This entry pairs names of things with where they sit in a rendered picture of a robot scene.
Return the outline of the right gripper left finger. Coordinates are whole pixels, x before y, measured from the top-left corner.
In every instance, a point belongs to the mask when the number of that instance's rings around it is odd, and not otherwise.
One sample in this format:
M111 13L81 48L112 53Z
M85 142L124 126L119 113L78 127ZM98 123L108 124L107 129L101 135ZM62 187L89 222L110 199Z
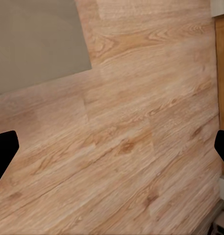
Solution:
M19 150L19 141L15 130L0 134L0 178Z

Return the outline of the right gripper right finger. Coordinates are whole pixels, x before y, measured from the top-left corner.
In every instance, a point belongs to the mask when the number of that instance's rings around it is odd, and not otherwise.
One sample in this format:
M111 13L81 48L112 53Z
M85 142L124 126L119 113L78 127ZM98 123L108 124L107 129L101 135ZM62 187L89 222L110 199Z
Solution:
M224 161L224 131L221 129L217 133L214 147Z

